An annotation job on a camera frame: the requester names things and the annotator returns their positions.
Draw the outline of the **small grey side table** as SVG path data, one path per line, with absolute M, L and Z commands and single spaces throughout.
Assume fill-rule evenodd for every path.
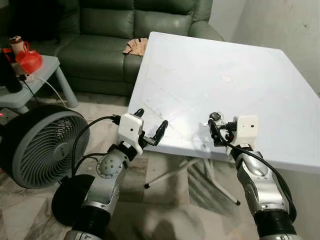
M 44 85 L 53 86 L 52 83 L 48 82 L 48 79 L 52 75 L 55 75 L 57 78 L 61 92 L 64 93 L 66 97 L 67 103 L 65 107 L 75 108 L 78 106 L 78 99 L 60 67 L 60 60 L 52 55 L 44 55 L 42 59 L 43 63 L 41 68 L 32 73 L 39 78 L 38 82 L 23 83 L 23 89 L 18 93 L 10 93 L 6 87 L 0 87 L 0 110 L 8 108 L 18 114 L 28 112 L 29 109 L 26 107 L 26 103 L 34 98 L 34 93 L 37 93 Z

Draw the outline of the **grey round floor fan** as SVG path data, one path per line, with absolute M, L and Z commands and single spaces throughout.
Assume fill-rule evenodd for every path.
M 55 219 L 73 226 L 94 180 L 91 174 L 71 176 L 87 147 L 85 117 L 62 106 L 42 105 L 0 123 L 0 169 L 25 189 L 44 189 L 59 183 L 51 208 Z

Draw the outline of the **green leather sofa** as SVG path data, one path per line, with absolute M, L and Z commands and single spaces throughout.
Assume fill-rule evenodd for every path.
M 53 39 L 30 41 L 41 55 L 57 57 L 71 89 L 76 92 L 130 96 L 142 63 L 126 54 L 133 39 L 151 32 L 222 41 L 210 26 L 213 0 L 7 0 L 0 7 L 0 44 L 18 34 L 19 21 L 47 12 L 59 17 Z

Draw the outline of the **brown cup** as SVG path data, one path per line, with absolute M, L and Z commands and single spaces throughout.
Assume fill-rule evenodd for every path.
M 23 38 L 19 35 L 11 37 L 9 39 L 9 43 L 15 55 L 18 55 L 28 50 L 25 41 L 23 41 Z

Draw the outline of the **black upright device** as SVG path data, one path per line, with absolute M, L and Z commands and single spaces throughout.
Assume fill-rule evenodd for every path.
M 23 87 L 16 76 L 12 63 L 7 55 L 0 49 L 0 82 L 9 93 L 18 93 Z

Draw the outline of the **white power strip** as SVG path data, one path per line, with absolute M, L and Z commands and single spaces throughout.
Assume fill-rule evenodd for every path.
M 20 74 L 17 76 L 17 78 L 21 82 L 25 82 L 26 84 L 39 82 L 39 78 L 37 76 L 35 76 L 34 74 L 32 74 L 32 75 Z

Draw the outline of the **tan crumpled cloth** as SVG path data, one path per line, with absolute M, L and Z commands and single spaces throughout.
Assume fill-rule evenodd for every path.
M 125 49 L 122 53 L 126 55 L 136 55 L 139 57 L 143 57 L 146 52 L 148 41 L 148 38 L 131 39 L 126 43 Z

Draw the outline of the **white folding table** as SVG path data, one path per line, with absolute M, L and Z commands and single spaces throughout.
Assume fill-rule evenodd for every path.
M 128 105 L 144 109 L 144 130 L 166 133 L 150 150 L 224 160 L 207 121 L 258 119 L 256 150 L 284 176 L 295 205 L 318 205 L 320 99 L 282 50 L 151 32 Z

